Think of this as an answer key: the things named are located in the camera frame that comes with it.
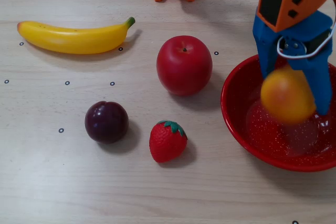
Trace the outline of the blue gripper body with motor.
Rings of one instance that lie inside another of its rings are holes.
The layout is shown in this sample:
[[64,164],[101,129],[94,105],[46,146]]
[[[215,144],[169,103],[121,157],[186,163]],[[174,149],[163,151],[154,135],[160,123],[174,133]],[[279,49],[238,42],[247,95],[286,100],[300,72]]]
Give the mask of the blue gripper body with motor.
[[282,31],[273,31],[260,17],[255,16],[254,29],[271,29],[279,35],[277,53],[287,60],[304,59],[327,51],[332,43],[332,19],[316,11],[303,21]]

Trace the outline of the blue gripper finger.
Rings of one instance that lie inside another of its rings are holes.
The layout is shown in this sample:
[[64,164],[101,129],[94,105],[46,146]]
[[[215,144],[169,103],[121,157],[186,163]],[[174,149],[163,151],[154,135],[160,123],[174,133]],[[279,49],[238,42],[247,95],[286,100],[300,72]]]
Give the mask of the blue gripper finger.
[[253,36],[257,46],[261,73],[265,79],[275,69],[279,35],[271,29],[254,29]]
[[314,96],[317,112],[326,115],[332,98],[328,58],[330,52],[321,52],[315,57],[288,60],[293,70],[302,70]]

